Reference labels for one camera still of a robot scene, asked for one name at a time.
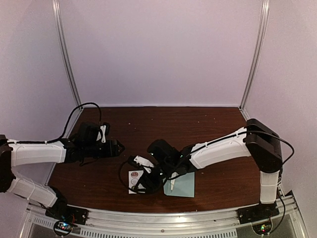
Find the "white sticker sheet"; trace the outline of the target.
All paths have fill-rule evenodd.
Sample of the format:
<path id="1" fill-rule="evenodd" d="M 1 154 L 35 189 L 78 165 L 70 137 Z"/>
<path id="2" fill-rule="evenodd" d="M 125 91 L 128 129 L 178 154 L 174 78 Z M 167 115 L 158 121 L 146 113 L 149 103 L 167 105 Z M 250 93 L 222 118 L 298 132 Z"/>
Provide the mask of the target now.
<path id="1" fill-rule="evenodd" d="M 132 189 L 137 184 L 138 180 L 141 178 L 143 170 L 129 171 L 128 172 L 128 181 L 129 181 L 129 194 L 135 194 Z"/>

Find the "white letter paper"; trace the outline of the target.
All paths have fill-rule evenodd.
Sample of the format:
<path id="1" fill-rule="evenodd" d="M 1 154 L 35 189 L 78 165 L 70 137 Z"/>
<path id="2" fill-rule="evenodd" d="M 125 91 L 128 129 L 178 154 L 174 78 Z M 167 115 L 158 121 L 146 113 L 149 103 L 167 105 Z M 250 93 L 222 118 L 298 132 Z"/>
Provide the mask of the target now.
<path id="1" fill-rule="evenodd" d="M 173 191 L 176 177 L 178 176 L 177 172 L 174 172 L 170 178 L 170 191 Z"/>

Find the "light blue envelope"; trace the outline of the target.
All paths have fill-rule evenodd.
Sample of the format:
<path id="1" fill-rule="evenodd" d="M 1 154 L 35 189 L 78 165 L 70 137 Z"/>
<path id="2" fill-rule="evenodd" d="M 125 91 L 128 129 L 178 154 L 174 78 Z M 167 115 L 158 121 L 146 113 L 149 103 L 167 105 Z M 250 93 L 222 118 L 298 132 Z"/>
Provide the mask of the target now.
<path id="1" fill-rule="evenodd" d="M 166 196 L 195 197 L 195 173 L 187 173 L 175 180 L 173 191 L 170 191 L 170 180 L 163 187 Z"/>

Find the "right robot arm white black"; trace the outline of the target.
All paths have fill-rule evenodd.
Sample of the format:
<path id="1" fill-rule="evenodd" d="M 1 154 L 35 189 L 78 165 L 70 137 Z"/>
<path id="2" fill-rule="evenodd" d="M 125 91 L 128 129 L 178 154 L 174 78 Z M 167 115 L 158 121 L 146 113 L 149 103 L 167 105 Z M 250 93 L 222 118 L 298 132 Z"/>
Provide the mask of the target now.
<path id="1" fill-rule="evenodd" d="M 249 119 L 246 126 L 221 138 L 186 146 L 178 151 L 164 139 L 150 144 L 147 152 L 156 160 L 131 156 L 128 162 L 143 170 L 130 191 L 153 194 L 168 180 L 195 172 L 223 161 L 252 157 L 260 171 L 260 202 L 254 215 L 264 219 L 273 211 L 279 176 L 283 167 L 281 138 L 257 119 Z"/>

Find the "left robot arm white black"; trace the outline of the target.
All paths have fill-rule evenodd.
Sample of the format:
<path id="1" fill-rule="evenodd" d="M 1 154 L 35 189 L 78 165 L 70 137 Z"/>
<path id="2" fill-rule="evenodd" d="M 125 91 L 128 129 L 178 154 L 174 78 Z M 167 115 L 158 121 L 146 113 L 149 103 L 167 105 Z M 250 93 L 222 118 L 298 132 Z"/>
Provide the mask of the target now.
<path id="1" fill-rule="evenodd" d="M 118 140 L 108 140 L 110 125 L 83 122 L 70 138 L 54 141 L 16 141 L 0 136 L 0 191 L 11 192 L 27 200 L 38 202 L 60 220 L 71 216 L 67 199 L 61 192 L 20 176 L 12 168 L 37 163 L 85 165 L 86 158 L 103 159 L 119 156 L 125 149 Z"/>

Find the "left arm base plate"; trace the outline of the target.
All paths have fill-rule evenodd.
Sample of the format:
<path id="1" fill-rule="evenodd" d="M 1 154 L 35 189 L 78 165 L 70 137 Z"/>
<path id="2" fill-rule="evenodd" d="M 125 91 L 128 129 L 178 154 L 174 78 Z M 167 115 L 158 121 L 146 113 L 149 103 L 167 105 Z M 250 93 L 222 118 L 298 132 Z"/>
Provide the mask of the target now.
<path id="1" fill-rule="evenodd" d="M 62 215 L 55 214 L 53 211 L 50 210 L 47 210 L 45 212 L 45 215 L 67 223 L 85 225 L 88 217 L 88 210 L 67 206 L 66 211 Z"/>

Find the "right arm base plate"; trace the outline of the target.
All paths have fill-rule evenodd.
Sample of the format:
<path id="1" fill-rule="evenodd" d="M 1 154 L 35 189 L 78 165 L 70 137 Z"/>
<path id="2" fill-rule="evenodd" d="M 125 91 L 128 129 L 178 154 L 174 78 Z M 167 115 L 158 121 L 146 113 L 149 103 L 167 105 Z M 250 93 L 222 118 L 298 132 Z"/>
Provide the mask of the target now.
<path id="1" fill-rule="evenodd" d="M 240 224 L 253 223 L 279 215 L 276 202 L 272 204 L 259 203 L 254 206 L 244 207 L 237 210 Z"/>

